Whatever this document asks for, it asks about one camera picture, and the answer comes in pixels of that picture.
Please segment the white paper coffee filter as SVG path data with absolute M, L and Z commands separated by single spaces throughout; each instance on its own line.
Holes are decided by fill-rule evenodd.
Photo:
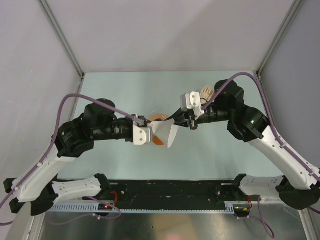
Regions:
M 166 143 L 166 147 L 169 149 L 173 142 L 175 141 L 177 132 L 179 127 L 175 125 L 175 120 L 165 120 L 165 121 L 153 121 L 149 124 L 149 126 L 152 128 L 152 132 L 154 133 L 156 124 L 163 124 L 163 132 L 162 132 L 162 140 Z

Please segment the orange carafe with wooden collar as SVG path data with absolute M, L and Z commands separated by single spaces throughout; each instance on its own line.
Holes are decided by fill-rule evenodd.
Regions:
M 167 114 L 153 112 L 151 115 L 148 116 L 147 119 L 150 122 L 163 122 L 168 117 L 169 116 Z M 166 143 L 162 140 L 162 132 L 163 132 L 163 124 L 162 123 L 157 123 L 156 126 L 155 126 L 153 137 L 152 137 L 152 142 L 156 146 L 160 146 L 161 147 L 161 146 L 166 145 Z

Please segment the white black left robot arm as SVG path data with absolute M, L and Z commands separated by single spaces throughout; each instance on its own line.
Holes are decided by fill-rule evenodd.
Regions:
M 17 214 L 26 203 L 37 216 L 60 202 L 78 198 L 107 199 L 112 187 L 103 173 L 81 180 L 57 180 L 58 173 L 94 148 L 96 141 L 125 140 L 136 146 L 148 144 L 152 130 L 143 116 L 116 116 L 115 104 L 98 99 L 84 112 L 55 130 L 49 149 L 35 166 L 19 178 L 7 178 L 5 192 L 11 197 L 10 210 Z

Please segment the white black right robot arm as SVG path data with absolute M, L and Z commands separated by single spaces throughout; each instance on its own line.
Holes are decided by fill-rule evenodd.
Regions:
M 204 99 L 198 92 L 182 95 L 180 109 L 170 116 L 174 125 L 196 130 L 199 124 L 226 121 L 234 138 L 260 151 L 282 172 L 278 177 L 240 174 L 231 187 L 232 197 L 238 201 L 247 196 L 280 198 L 296 210 L 318 203 L 319 168 L 292 149 L 265 114 L 245 104 L 244 90 L 233 80 L 220 80 L 212 97 Z

